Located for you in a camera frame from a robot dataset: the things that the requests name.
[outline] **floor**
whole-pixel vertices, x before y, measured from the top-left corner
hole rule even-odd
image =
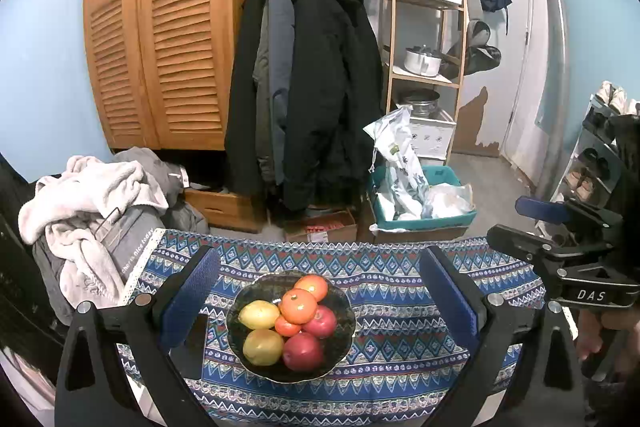
[[[534,221],[519,216],[514,210],[515,201],[520,196],[528,196],[529,189],[523,176],[503,158],[487,158],[452,154],[449,166],[463,184],[473,188],[474,202],[478,215],[466,231],[464,237],[486,235],[496,224],[506,225],[524,232],[534,232]],[[211,228],[214,235],[234,239],[256,239],[258,241],[284,241],[282,229],[266,225],[260,233],[238,232],[236,230]]]

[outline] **orange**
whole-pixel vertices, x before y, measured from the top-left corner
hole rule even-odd
[[[293,288],[282,296],[282,301],[280,301],[278,307],[287,322],[305,324],[314,318],[318,302],[308,291]]]
[[[300,325],[287,322],[282,315],[276,319],[275,328],[283,337],[293,337],[296,333],[300,333]]]
[[[324,277],[319,275],[305,275],[298,279],[295,288],[302,288],[308,291],[316,298],[316,302],[320,302],[326,297],[326,293],[329,290],[329,286],[326,283]]]

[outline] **table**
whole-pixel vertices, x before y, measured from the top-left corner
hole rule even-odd
[[[532,267],[493,251],[485,238],[441,243],[328,245],[260,243],[157,229],[126,288],[123,303],[154,293],[202,245],[220,255],[221,272],[201,312],[209,315],[202,378],[186,380],[213,418],[281,425],[366,425],[426,416],[452,386],[467,350],[449,335],[417,272],[418,252],[437,245],[485,294],[516,306],[542,306],[544,287]],[[225,313],[235,295],[265,272],[300,269],[330,279],[348,295],[357,327],[350,352],[324,378],[274,383],[245,370],[228,347]],[[126,373],[142,382],[128,346],[118,346]],[[495,391],[513,373],[520,346],[510,346]]]

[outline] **metal pipe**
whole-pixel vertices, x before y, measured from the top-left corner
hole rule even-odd
[[[549,143],[546,147],[540,181],[536,188],[536,197],[541,200],[549,200],[551,198],[558,178],[559,159],[564,137],[564,121],[570,95],[569,44],[564,0],[546,0],[546,4],[549,20],[549,54],[545,84],[554,82],[558,86],[558,103],[551,132],[549,133]]]

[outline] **louvered door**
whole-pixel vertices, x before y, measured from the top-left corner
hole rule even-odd
[[[210,1],[140,0],[140,44],[163,148],[223,148],[226,98],[221,104]]]
[[[159,146],[140,56],[136,0],[84,0],[94,99],[112,148]]]

